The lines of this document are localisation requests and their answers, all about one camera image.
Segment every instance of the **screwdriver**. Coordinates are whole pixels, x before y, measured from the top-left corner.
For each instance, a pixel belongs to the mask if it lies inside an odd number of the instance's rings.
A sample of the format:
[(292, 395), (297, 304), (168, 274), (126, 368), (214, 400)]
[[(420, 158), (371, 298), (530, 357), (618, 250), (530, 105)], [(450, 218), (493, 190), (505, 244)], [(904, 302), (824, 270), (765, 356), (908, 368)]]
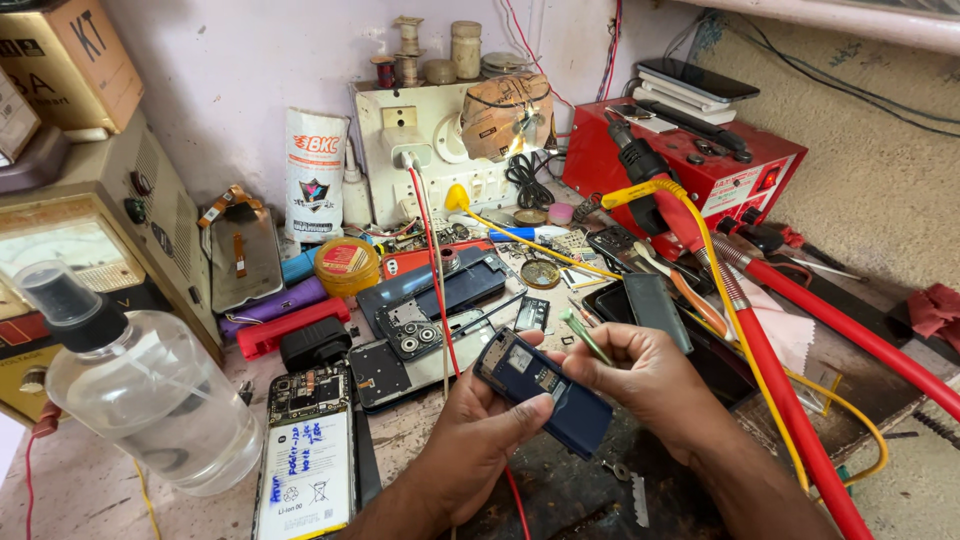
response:
[(577, 310), (580, 311), (580, 316), (582, 316), (584, 320), (587, 321), (587, 324), (589, 324), (591, 328), (597, 328), (598, 326), (600, 326), (600, 319), (596, 318), (592, 313), (584, 309), (582, 304), (577, 305), (577, 301), (573, 300), (569, 296), (567, 296), (566, 298), (567, 300), (570, 301), (571, 304), (573, 304), (574, 307), (577, 308)]

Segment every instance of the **wooden workbench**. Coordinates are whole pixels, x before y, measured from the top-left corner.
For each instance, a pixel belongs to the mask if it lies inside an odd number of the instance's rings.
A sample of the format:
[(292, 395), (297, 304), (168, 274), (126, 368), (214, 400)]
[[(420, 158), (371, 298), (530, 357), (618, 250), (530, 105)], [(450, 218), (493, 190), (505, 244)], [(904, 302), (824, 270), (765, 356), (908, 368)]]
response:
[[(558, 184), (552, 184), (551, 189), (559, 200), (576, 204), (573, 191)], [(517, 269), (522, 262), (522, 259), (504, 259)], [(832, 275), (824, 277), (882, 310), (895, 304), (894, 299), (862, 283)], [(581, 289), (578, 295), (589, 291)], [(543, 347), (563, 350), (561, 338), (571, 333), (557, 321), (556, 315), (568, 306), (566, 296), (570, 291), (560, 284), (550, 290), (531, 290), (530, 294), (554, 306), (548, 326), (556, 332), (547, 336)], [(783, 304), (788, 311), (799, 312), (792, 305)], [(512, 321), (517, 307), (518, 303), (495, 315), (494, 325), (499, 328)], [(372, 339), (359, 312), (354, 312), (353, 324), (361, 331), (355, 343)], [(943, 380), (954, 380), (960, 373), (957, 366), (919, 342), (912, 341), (903, 350)], [(912, 385), (820, 324), (807, 364), (816, 361), (826, 362), (844, 375), (838, 393), (882, 429), (895, 424), (921, 398)], [(264, 419), (268, 384), (284, 373), (279, 355), (274, 353), (248, 363), (233, 345), (227, 350), (225, 373), (238, 386), (242, 380), (253, 380), (251, 408), (257, 418)], [(442, 405), (442, 391), (433, 390), (370, 417), (384, 485), (393, 481), (420, 451)], [(829, 454), (840, 462), (867, 442), (867, 431), (839, 407), (832, 410), (826, 418), (811, 418)], [(759, 396), (741, 405), (734, 416), (760, 444), (781, 462), (787, 462), (776, 428)], [(23, 482), (25, 448), (26, 438), (0, 489), (2, 538), (23, 536), (27, 501)], [(614, 412), (612, 427), (597, 455), (619, 461), (645, 477), (651, 527), (644, 529), (636, 525), (629, 482), (616, 480), (596, 460), (585, 462), (570, 455), (556, 440), (542, 434), (521, 447), (510, 463), (533, 538), (727, 537), (716, 509), (697, 479), (674, 462), (656, 437), (638, 426), (622, 409)], [(35, 538), (152, 538), (132, 461), (106, 440), (78, 422), (65, 422), (56, 434), (35, 442), (32, 458)], [(183, 495), (148, 471), (144, 472), (164, 538), (250, 538), (256, 472), (226, 493), (202, 499)], [(497, 484), (488, 503), (459, 529), (458, 535), (500, 540), (522, 537), (513, 497), (505, 481)]]

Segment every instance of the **right hand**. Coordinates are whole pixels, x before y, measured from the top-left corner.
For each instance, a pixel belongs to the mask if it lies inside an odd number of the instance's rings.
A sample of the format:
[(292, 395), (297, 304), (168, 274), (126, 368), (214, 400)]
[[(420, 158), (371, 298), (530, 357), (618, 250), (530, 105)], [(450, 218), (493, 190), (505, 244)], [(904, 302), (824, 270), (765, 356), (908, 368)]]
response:
[(605, 323), (590, 336), (624, 369), (604, 365), (578, 339), (561, 362), (564, 373), (633, 412), (682, 464), (689, 465), (690, 454), (714, 435), (736, 427), (665, 331)]

